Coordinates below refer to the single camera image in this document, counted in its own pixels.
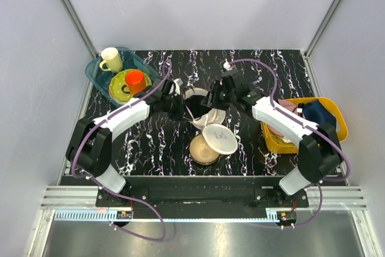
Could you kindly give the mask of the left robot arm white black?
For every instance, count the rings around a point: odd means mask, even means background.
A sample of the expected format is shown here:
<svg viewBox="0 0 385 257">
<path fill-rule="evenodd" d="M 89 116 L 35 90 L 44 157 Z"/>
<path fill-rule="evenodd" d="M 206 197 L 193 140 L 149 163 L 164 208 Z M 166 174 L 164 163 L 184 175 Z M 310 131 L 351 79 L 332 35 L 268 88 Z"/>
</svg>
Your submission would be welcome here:
<svg viewBox="0 0 385 257">
<path fill-rule="evenodd" d="M 111 164 L 112 144 L 130 127 L 154 114 L 182 116 L 181 85 L 181 79 L 161 81 L 158 78 L 118 109 L 93 120 L 86 117 L 78 120 L 66 151 L 72 169 L 79 167 L 99 186 L 108 189 L 109 200 L 116 206 L 126 205 L 130 192 L 124 188 L 124 177 Z"/>
</svg>

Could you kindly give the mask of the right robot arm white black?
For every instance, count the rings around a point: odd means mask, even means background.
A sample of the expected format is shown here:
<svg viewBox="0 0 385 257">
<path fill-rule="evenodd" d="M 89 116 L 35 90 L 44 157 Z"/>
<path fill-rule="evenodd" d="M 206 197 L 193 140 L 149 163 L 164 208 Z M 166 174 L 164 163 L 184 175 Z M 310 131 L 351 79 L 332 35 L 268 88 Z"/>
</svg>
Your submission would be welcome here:
<svg viewBox="0 0 385 257">
<path fill-rule="evenodd" d="M 326 180 L 328 175 L 347 160 L 340 147 L 337 132 L 329 123 L 319 125 L 289 112 L 272 97 L 242 82 L 239 70 L 229 70 L 211 84 L 202 105 L 228 110 L 234 106 L 257 121 L 282 133 L 298 148 L 298 162 L 279 181 L 273 191 L 278 206 L 288 206 L 295 193 L 311 184 Z"/>
</svg>

